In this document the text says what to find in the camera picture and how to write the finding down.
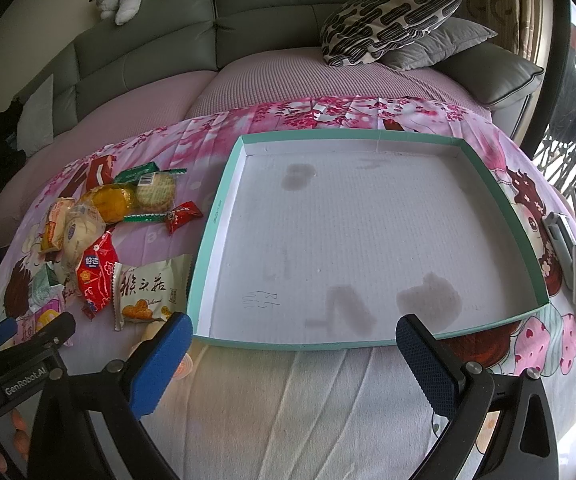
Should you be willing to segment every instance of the pink snack package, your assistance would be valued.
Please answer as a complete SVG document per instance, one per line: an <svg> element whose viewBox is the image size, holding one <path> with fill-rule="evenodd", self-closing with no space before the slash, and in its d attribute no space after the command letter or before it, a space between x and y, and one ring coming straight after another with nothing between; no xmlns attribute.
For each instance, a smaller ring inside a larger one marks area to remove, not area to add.
<svg viewBox="0 0 576 480"><path fill-rule="evenodd" d="M34 314L17 319L17 333L12 338L13 345L28 341L36 332L64 311L65 302L63 295L59 294ZM72 346L72 340L68 339L64 346Z"/></svg>

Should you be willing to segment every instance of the black and white patterned pillow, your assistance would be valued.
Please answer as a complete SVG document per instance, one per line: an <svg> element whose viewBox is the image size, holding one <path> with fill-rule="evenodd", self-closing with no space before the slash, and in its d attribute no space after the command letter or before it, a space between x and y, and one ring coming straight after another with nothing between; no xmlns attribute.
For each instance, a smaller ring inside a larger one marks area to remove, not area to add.
<svg viewBox="0 0 576 480"><path fill-rule="evenodd" d="M371 63L439 27L461 0L350 0L321 28L330 66Z"/></svg>

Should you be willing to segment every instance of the barcode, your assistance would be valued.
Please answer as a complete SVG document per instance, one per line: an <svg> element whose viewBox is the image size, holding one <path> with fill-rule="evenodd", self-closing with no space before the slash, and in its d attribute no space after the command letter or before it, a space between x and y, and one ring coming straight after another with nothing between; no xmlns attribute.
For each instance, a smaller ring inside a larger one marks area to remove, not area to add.
<svg viewBox="0 0 576 480"><path fill-rule="evenodd" d="M151 186L154 176L154 173L146 173L145 175L140 176L137 186Z"/></svg>

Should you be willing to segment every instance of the tray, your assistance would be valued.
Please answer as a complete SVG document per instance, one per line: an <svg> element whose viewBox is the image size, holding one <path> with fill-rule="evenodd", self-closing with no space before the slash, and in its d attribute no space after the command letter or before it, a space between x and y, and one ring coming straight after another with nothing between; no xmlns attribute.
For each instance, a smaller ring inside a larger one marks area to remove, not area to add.
<svg viewBox="0 0 576 480"><path fill-rule="evenodd" d="M297 130L238 139L187 312L211 344L333 349L394 344L408 313L445 338L547 302L519 219L465 141Z"/></svg>

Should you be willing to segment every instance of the pillow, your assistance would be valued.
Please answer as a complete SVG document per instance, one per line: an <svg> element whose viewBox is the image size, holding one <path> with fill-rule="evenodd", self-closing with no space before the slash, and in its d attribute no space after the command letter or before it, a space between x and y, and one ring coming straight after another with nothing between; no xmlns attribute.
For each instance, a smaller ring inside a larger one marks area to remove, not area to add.
<svg viewBox="0 0 576 480"><path fill-rule="evenodd" d="M388 50L423 38L452 14L461 0L350 0L321 29L330 66L371 63Z"/></svg>
<svg viewBox="0 0 576 480"><path fill-rule="evenodd" d="M52 144L52 82L50 74L28 98L17 123L17 149L30 157Z"/></svg>
<svg viewBox="0 0 576 480"><path fill-rule="evenodd" d="M495 36L495 31L478 23L448 18L414 43L386 52L379 61L398 72L423 68Z"/></svg>
<svg viewBox="0 0 576 480"><path fill-rule="evenodd" d="M434 69L490 110L506 108L532 94L544 76L541 67L488 41L437 63Z"/></svg>

